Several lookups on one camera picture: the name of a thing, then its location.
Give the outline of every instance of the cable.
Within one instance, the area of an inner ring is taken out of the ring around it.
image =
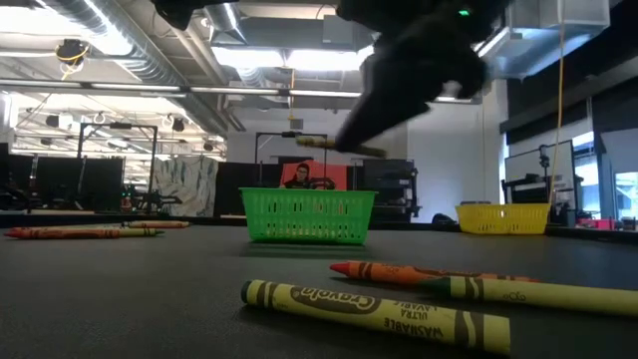
[[[295,88],[295,69],[292,69],[291,78],[290,78],[290,89],[294,89],[294,88]],[[295,98],[290,97],[290,114],[288,115],[289,121],[292,121],[295,119],[295,117],[292,116],[292,108],[294,103],[295,103]]]
[[[77,62],[81,57],[87,55],[87,53],[89,52],[89,49],[91,49],[91,46],[87,45],[87,47],[84,49],[84,51],[82,53],[80,53],[80,54],[78,54],[76,56],[72,56],[70,58],[63,58],[63,57],[58,56],[58,50],[59,49],[60,49],[60,45],[58,45],[56,47],[56,51],[55,51],[56,52],[56,57],[58,58],[58,60],[63,61],[63,62],[65,62],[65,61],[75,61],[75,62]]]
[[[560,128],[562,127],[562,102],[563,102],[563,85],[565,75],[565,0],[560,0],[562,14],[560,19],[560,63],[558,75],[558,124],[556,125],[556,140],[554,142],[554,156],[551,162],[551,185],[549,190],[548,204],[551,205],[551,199],[554,193],[554,177],[556,175],[556,159],[558,158],[558,141],[560,140]]]

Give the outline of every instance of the yellow crayon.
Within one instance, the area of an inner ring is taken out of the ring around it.
[[[492,353],[509,353],[509,319],[499,316],[263,280],[247,281],[241,299],[248,305]]]
[[[420,286],[435,294],[454,298],[638,315],[638,291],[632,290],[459,276],[424,280]]]

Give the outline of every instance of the crayon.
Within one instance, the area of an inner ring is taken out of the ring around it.
[[[178,220],[136,220],[124,223],[128,228],[186,228],[189,225],[189,222]]]
[[[485,279],[537,281],[535,279],[523,276],[432,270],[419,268],[412,265],[391,265],[361,261],[349,261],[347,263],[332,264],[330,266],[330,269],[345,274],[348,277],[354,279],[365,279],[401,285],[417,285],[423,280],[440,278],[450,275]]]
[[[638,315],[638,291],[632,290],[468,277],[425,280],[420,286],[445,297]]]
[[[335,150],[335,142],[333,140],[318,140],[313,138],[297,138],[297,145],[315,149]],[[382,149],[375,149],[365,146],[359,146],[349,151],[351,154],[363,155],[384,159],[388,156],[388,152]]]
[[[487,352],[509,353],[509,319],[427,304],[249,280],[248,305]]]
[[[163,231],[150,228],[127,229],[54,229],[54,228],[23,228],[5,233],[6,236],[18,239],[94,239],[94,238],[121,238],[134,236],[156,236]]]

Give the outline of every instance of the crayon wrapper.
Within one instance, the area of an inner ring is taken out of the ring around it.
[[[452,296],[638,315],[638,291],[573,285],[452,277]]]
[[[509,353],[509,320],[427,304],[253,280],[247,304],[488,352]]]
[[[351,261],[350,276],[359,279],[383,281],[402,285],[417,285],[428,279],[444,276],[463,276],[488,279],[536,281],[531,278],[512,275],[498,275],[487,273],[471,273],[460,271],[445,271],[424,269],[411,265],[390,265],[382,263]]]

